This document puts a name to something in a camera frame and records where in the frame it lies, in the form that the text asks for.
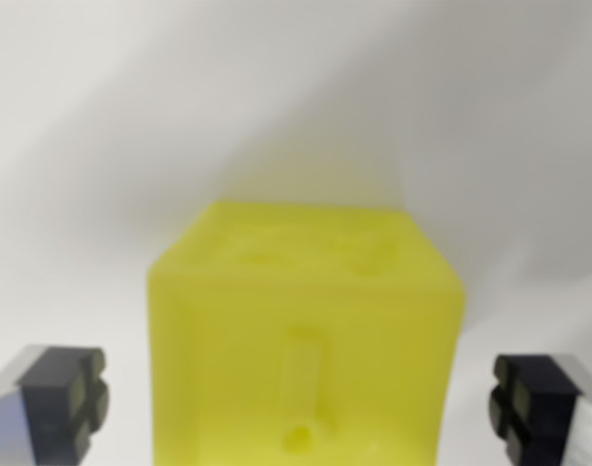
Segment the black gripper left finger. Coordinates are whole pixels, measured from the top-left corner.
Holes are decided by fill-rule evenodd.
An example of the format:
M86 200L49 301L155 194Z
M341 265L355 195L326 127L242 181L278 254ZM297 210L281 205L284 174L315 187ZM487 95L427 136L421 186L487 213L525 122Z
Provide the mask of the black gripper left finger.
M110 392L100 348L29 345L0 371L0 465L80 465Z

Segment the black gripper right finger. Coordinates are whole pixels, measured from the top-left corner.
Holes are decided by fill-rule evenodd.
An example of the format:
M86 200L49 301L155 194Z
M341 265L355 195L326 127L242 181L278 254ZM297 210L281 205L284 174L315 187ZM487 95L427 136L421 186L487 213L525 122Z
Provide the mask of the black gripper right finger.
M592 374L570 354L499 354L488 400L512 465L592 465Z

